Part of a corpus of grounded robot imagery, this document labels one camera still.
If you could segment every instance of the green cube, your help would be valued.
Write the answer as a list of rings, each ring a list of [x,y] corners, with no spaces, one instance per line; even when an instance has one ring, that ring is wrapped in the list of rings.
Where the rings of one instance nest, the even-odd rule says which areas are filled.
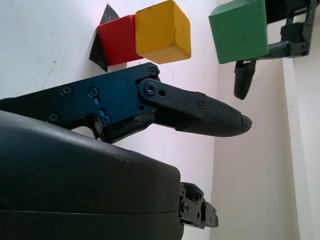
[[[269,53],[265,0],[234,0],[209,16],[220,64]]]

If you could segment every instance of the screw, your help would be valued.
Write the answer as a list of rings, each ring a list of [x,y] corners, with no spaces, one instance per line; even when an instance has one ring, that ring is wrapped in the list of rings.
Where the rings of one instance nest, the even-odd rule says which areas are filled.
[[[182,203],[182,205],[181,205],[181,211],[182,211],[183,213],[185,213],[185,212],[187,212],[187,209],[189,210],[188,205],[187,205],[186,202],[184,201],[184,202]]]
[[[71,92],[72,92],[72,90],[71,90],[71,88],[68,87],[68,86],[64,86],[64,87],[62,88],[62,91],[61,91],[62,95],[69,95]]]
[[[56,113],[50,113],[48,116],[48,122],[53,123],[59,119],[59,116]]]
[[[109,125],[111,123],[111,118],[109,116],[101,117],[101,122],[103,125]]]
[[[90,87],[88,90],[88,94],[91,97],[96,97],[99,94],[99,91],[95,87]]]
[[[155,75],[157,75],[157,70],[154,67],[150,67],[149,68],[149,74],[151,76],[155,76]]]
[[[154,85],[152,82],[148,82],[144,86],[145,92],[149,95],[155,95],[156,89],[157,89],[156,85]]]
[[[200,109],[204,109],[205,108],[205,103],[203,101],[198,102],[198,107]]]

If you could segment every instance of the hex screw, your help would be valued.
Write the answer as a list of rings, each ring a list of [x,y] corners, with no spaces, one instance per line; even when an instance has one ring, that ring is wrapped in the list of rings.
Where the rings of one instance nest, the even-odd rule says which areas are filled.
[[[151,76],[155,76],[155,75],[157,75],[157,70],[154,67],[150,67],[149,68],[149,74]]]
[[[48,122],[54,123],[59,119],[59,116],[56,113],[50,113],[48,116]]]
[[[102,116],[101,122],[103,125],[109,125],[111,123],[111,118],[109,116]]]
[[[144,90],[149,95],[155,95],[157,87],[152,82],[148,82],[145,84]]]
[[[62,95],[69,95],[72,92],[71,88],[68,86],[64,86],[61,90]]]
[[[94,98],[94,97],[98,96],[99,91],[95,87],[90,87],[88,90],[88,94],[89,94],[89,96]]]
[[[200,109],[204,109],[205,108],[205,103],[203,101],[198,102],[198,107]]]

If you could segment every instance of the yellow cube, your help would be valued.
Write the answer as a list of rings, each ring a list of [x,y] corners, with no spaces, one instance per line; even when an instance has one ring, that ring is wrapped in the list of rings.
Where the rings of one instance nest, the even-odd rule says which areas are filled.
[[[136,53],[157,64],[191,57],[190,22],[172,0],[135,13]]]

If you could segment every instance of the red cube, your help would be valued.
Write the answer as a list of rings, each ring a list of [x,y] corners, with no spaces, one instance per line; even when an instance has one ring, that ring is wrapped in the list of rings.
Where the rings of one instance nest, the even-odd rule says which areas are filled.
[[[135,15],[101,24],[96,31],[109,66],[143,59],[136,52]]]

